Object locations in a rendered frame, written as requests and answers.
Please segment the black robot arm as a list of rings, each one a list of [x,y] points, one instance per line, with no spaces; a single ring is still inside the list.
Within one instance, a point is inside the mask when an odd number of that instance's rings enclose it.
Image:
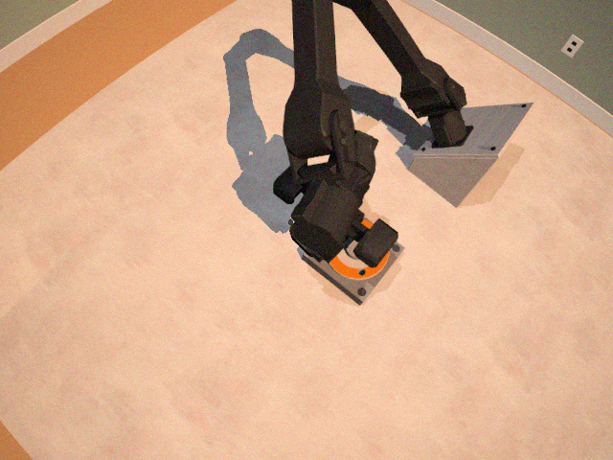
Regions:
[[[283,139],[294,184],[307,189],[294,208],[294,240],[318,263],[344,248],[375,174],[378,139],[354,129],[351,102],[339,85],[332,2],[351,9],[401,76],[399,96],[428,117],[433,149],[460,147],[465,89],[424,57],[387,0],[291,0],[295,81],[284,111]],[[329,155],[326,163],[307,165]]]

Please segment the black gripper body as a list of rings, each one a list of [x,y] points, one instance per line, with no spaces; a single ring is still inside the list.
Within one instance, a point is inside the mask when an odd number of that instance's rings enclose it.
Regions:
[[[304,194],[306,189],[306,184],[294,184],[291,167],[286,168],[273,183],[273,194],[286,204],[292,204],[295,197],[299,193]],[[355,256],[369,268],[376,268],[397,242],[399,235],[397,230],[380,218],[371,229],[368,228],[361,223],[364,217],[365,214],[358,209],[347,237],[358,242],[353,251]]]

